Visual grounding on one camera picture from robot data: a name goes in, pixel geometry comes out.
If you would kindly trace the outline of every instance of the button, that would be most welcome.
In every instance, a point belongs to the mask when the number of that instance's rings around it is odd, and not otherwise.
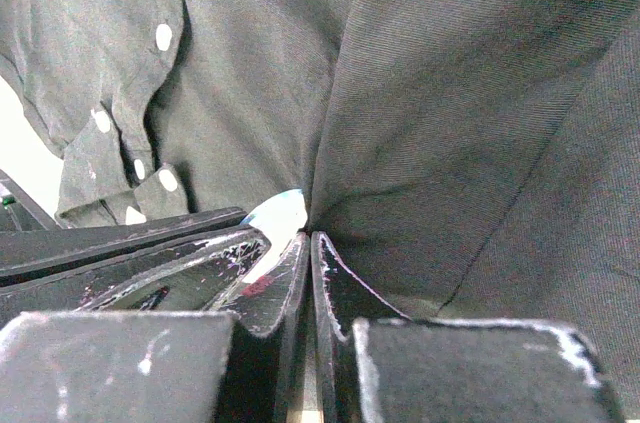
[[[93,116],[96,126],[102,133],[109,133],[109,130],[111,130],[111,120],[106,111],[91,110],[91,116]]]
[[[160,170],[158,178],[165,190],[176,191],[178,189],[178,180],[176,180],[176,177],[173,176],[170,170]]]
[[[167,51],[169,49],[172,37],[173,32],[169,25],[166,23],[158,25],[158,28],[156,28],[156,45],[158,45],[160,51]]]
[[[127,225],[138,225],[140,223],[146,223],[147,217],[144,216],[135,208],[128,206],[127,213],[125,214],[124,222]]]
[[[136,169],[136,176],[138,179],[140,181],[144,180],[147,176],[147,170],[144,169],[144,163],[142,163],[142,160],[135,160],[133,162],[133,166]]]

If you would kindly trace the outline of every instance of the white scuff mark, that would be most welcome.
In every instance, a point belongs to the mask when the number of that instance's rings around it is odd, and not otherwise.
[[[0,329],[0,364],[13,357],[13,351],[20,340],[27,335],[31,326],[42,325],[48,318],[41,313],[20,313]]]
[[[507,328],[523,328],[532,329],[540,332],[551,333],[558,340],[560,357],[569,363],[575,370],[582,372],[584,376],[584,384],[591,388],[600,388],[602,383],[596,377],[597,371],[589,359],[585,356],[588,348],[578,339],[578,333],[572,328],[560,328],[553,326],[551,323],[542,320],[509,320],[506,318],[498,318],[495,320],[441,320],[434,318],[434,323],[442,323],[446,326],[457,327],[507,327]]]
[[[66,421],[68,413],[69,413],[69,407],[67,406],[67,404],[60,403],[56,411],[56,416],[58,417],[58,421]]]
[[[69,390],[65,385],[58,385],[58,409],[56,410],[56,416],[58,421],[66,421],[69,414],[69,404],[67,402],[69,398]]]
[[[104,386],[101,387],[97,393],[95,393],[94,398],[97,399],[105,391],[105,387],[109,387],[113,385],[113,383],[115,382],[114,375],[118,372],[118,361],[120,361],[120,352],[118,350],[115,350],[111,354],[111,358],[109,359],[109,369],[106,372],[108,376],[107,376],[107,379],[104,381]]]
[[[525,350],[539,351],[541,353],[543,353],[545,351],[549,351],[549,347],[547,345],[538,345],[538,344],[535,344],[535,343],[525,343],[524,345],[522,345],[522,347]]]
[[[209,248],[210,246],[214,246],[225,241],[226,238],[226,236],[217,236],[215,238],[207,238],[206,240],[194,241],[193,244],[196,246],[204,245],[204,248]]]
[[[380,374],[375,362],[369,356],[369,322],[365,319],[357,319],[353,323],[353,336],[363,419],[367,423],[384,423],[380,402],[376,396],[380,385]]]
[[[114,310],[109,312],[101,311],[83,311],[74,313],[73,317],[77,319],[95,319],[123,322],[131,319],[151,319],[151,318],[214,318],[215,314],[197,311],[149,311],[149,312],[132,312],[130,310]]]
[[[151,373],[151,358],[145,358],[138,363],[138,371],[144,376],[148,376]]]
[[[401,320],[400,318],[378,318],[378,323],[391,326],[407,326],[409,322],[407,320]]]
[[[191,268],[193,266],[199,265],[200,263],[202,263],[203,261],[205,261],[207,258],[206,257],[202,257],[202,258],[196,258],[195,260],[191,260],[188,263],[184,263],[183,265],[175,265],[175,262],[170,262],[170,263],[166,263],[164,266],[170,266],[170,268],[165,268],[164,270],[158,270],[156,268],[149,270],[145,273],[141,273],[138,275],[138,281],[136,281],[135,283],[123,283],[122,285],[120,285],[118,288],[110,288],[108,291],[102,293],[102,295],[100,295],[99,298],[97,298],[96,300],[92,300],[88,303],[86,303],[85,305],[76,308],[75,310],[72,310],[76,313],[85,313],[85,310],[87,307],[91,307],[93,305],[107,305],[107,304],[111,304],[113,303],[113,301],[115,301],[116,299],[120,299],[123,298],[127,295],[130,295],[131,293],[138,291],[140,288],[143,288],[144,286],[146,286],[148,283],[146,281],[146,276],[148,274],[152,274],[155,272],[155,274],[153,275],[154,279],[156,281],[159,281],[163,278],[166,278],[168,276],[171,276],[175,273],[179,273],[183,270],[186,270],[188,268]]]
[[[168,328],[163,330],[162,332],[160,332],[160,334],[156,335],[147,345],[147,353],[144,355],[144,358],[142,359],[142,361],[138,363],[138,371],[142,373],[144,376],[148,376],[149,373],[151,373],[151,366],[152,366],[151,358],[153,357],[153,350],[155,349],[156,343],[160,338],[168,335],[170,332],[171,330],[169,330]]]

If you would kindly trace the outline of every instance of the dark fabric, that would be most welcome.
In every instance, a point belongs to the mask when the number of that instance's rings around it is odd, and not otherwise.
[[[191,211],[302,188],[400,309],[567,319],[640,417],[639,7],[0,0],[0,72],[65,165],[102,162],[65,168],[67,224],[121,223],[136,160],[173,165]],[[82,140],[98,104],[118,148]]]
[[[163,165],[133,191],[140,211],[150,220],[188,214],[187,195],[184,188],[177,185],[175,190],[167,191],[160,179],[161,171],[169,172],[175,181],[178,181],[179,177],[173,166]]]

